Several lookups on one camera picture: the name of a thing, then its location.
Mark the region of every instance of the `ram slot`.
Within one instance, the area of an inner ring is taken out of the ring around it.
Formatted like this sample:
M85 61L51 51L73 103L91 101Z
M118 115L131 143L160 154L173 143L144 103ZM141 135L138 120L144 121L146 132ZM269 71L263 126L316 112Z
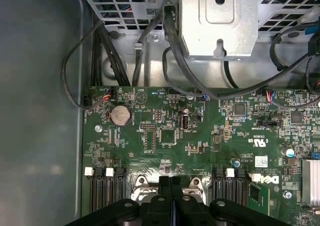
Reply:
M107 206L116 201L115 181L113 177L105 178L104 204Z
M247 205L247 185L248 182L245 178L245 171L238 169L236 172L236 203L246 206Z
M117 168L115 171L116 178L116 200L121 200L126 198L126 171L123 168Z
M212 171L212 200L217 198L225 198L226 191L225 191L225 177L223 175L222 169L216 169Z
M89 177L88 178L89 183L90 183L90 198L89 198L89 211L90 213L94 212L94 205L96 203L96 197L94 197L95 191L95 178L94 177Z
M235 178L234 177L226 178L225 185L226 185L225 198L234 202L236 200L236 191L235 191L236 182L235 182Z
M96 177L96 191L95 191L95 211L103 207L103 185L104 180L102 177Z

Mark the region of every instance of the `heatsink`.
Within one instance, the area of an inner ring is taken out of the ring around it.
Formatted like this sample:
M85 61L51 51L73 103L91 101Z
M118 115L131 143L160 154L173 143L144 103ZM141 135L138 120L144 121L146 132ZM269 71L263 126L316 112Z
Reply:
M302 160L302 199L320 205L320 160Z

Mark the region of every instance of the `barcode sticker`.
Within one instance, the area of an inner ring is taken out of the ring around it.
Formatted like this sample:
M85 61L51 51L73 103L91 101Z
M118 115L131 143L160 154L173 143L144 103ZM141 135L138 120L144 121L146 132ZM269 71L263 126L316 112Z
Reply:
M254 157L255 167L268 167L268 156L255 156Z

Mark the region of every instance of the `black cable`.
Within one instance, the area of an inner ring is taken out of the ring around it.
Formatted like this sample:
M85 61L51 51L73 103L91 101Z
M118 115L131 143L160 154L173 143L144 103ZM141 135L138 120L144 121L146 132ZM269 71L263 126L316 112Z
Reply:
M92 50L91 50L91 67L90 67L90 86L96 85L96 32L93 33L92 37Z
M282 71L285 68L287 68L288 66L283 63L282 61L280 61L279 57L277 56L276 53L276 44L279 43L281 41L281 37L285 34L289 34L291 32L295 32L298 30L303 30L307 27L313 27L313 26L318 26L319 22L311 22L311 23L303 23L294 27L291 27L287 30L285 30L284 32L276 35L276 37L273 39L271 45L270 45L270 50L269 50L269 54L270 54L270 58L272 60L272 62L275 64L275 66L277 67L278 71ZM303 77L305 77L305 75L302 72L299 71L294 71L294 73L302 75Z
M165 51L162 54L162 70L165 81L168 83L168 85L175 89L177 92L180 92L181 94L184 94L186 96L192 96L192 97L202 97L202 93L193 93L193 92L187 92L181 89L180 87L176 86L168 77L168 62L167 62L167 53L171 51L171 47L168 47L165 49Z
M308 89L310 90L311 93L313 94L316 94L316 95L320 95L319 92L316 92L309 84L309 74L310 74L310 67L311 67L311 60L312 60L312 57L309 58L307 64L306 64L306 69L305 69L305 77L306 77L306 84L307 84L307 87ZM308 103L305 103L303 105L297 105L297 106L286 106L286 105L282 105L278 102L274 102L274 101L271 101L271 104L277 106L277 107L280 107L280 108L284 108L284 109L304 109L304 108L307 108L307 107L310 107L310 106L314 106L315 104L319 103L320 102L320 97L317 97L315 100L311 101L311 102L308 102Z
M112 55L114 57L114 60L115 60L117 66L119 68L119 72L121 74L121 77L122 77L122 80L124 82L124 85L128 86L128 87L131 86L130 82L129 82L129 79L128 79L128 76L127 76L126 71L125 71L125 67L124 67L124 65L123 65L123 63L121 61L121 58L120 58L117 50L115 49L115 47L114 47L114 45L113 45L113 43L111 41L111 38L109 36L108 31L106 30L105 27L103 27L103 28L101 28L99 30L99 32L100 32L102 41L105 41L104 45L109 47L109 50L111 51L111 53L112 53Z
M229 83L231 84L231 86L233 88L239 88L231 76L230 69L229 69L229 61L224 61L223 67L224 67L225 76L226 76L227 80L229 81Z
M123 78L121 76L119 68L118 68L118 66L116 64L115 58L114 58L113 54L110 51L110 48L109 48L109 46L107 44L107 41L105 40L106 34L103 33L104 29L100 28L98 31L99 31L99 35L101 37L102 45L103 45L103 47L105 49L105 52L106 52L106 54L107 54L107 56L109 58L109 61L110 61L110 64L111 64L111 68L113 69L115 79L118 82L119 86L124 86L125 83L123 81Z
M155 17L155 19L146 27L146 29L142 32L141 36L138 39L138 43L143 43L146 36L153 31L159 23L162 21L162 10ZM135 51L135 68L132 77L132 86L136 87L138 85L139 75L141 71L141 59L142 59L142 50Z
M98 32L96 34L96 46L97 49L95 51L95 67L96 67L96 77L97 77L97 86L102 86L102 51L101 51L101 38Z
M81 40L71 49L71 51L67 54L67 56L65 57L65 59L62 61L62 68L61 68L61 78L62 78L62 82L63 82L63 88L64 91L66 93L66 95L68 96L69 100L72 102L72 104L74 104L76 107L78 107L81 110L88 110L91 111L92 109L96 108L99 106L99 104L101 104L101 102L104 101L103 98L97 100L96 103L94 103L92 106L88 106L88 107L84 107L79 105L74 98L72 97L68 84L67 84L67 76L66 76L66 68L67 68L67 62L70 58L70 56L76 51L76 49L89 37L93 34L93 32L100 27L104 22L103 21L99 21L97 22L82 38Z
M194 86L201 90L203 93L207 94L208 96L210 96L213 99L218 99L218 100L228 100L228 99L232 99L235 97L239 97L239 96L243 96L245 94L254 92L258 89L261 89L263 87L266 87L270 84L275 83L276 81L278 81L279 79L281 79L282 77L286 76L287 74L289 74L290 72L292 72L294 69L296 69L298 67L298 65L305 59L308 57L307 54L303 55L301 58L299 58L296 62L294 62L292 65L290 65L288 68L286 68L285 70L283 70L282 72L280 72L279 74L263 81L260 82L256 85L253 85L251 87L248 88L244 88L244 89L240 89L237 90L236 92L228 92L228 93L213 93L210 90L208 90L208 88L206 88L197 78L196 76L192 73L192 71L190 70L189 66L186 63L186 60L183 56L183 53L181 51L180 48L180 44L179 44L179 38L177 36L176 33L176 29L175 29L175 22L174 22L174 18L172 16L171 12L166 12L165 14L165 19L164 19L164 25L165 25L165 30L168 36L168 40L169 43L171 45L172 48L172 52L173 55L175 57L175 60L177 61L177 64L179 65L179 67L181 68L183 74L187 77L187 79L192 82L192 84L194 84Z

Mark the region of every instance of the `metal clip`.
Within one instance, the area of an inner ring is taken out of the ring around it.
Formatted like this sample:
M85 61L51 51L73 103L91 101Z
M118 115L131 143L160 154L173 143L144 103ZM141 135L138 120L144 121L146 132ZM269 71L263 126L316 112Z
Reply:
M142 51L143 48L144 48L144 44L140 43L140 42L134 43L134 45L133 45L133 49L135 49L135 50L141 50Z

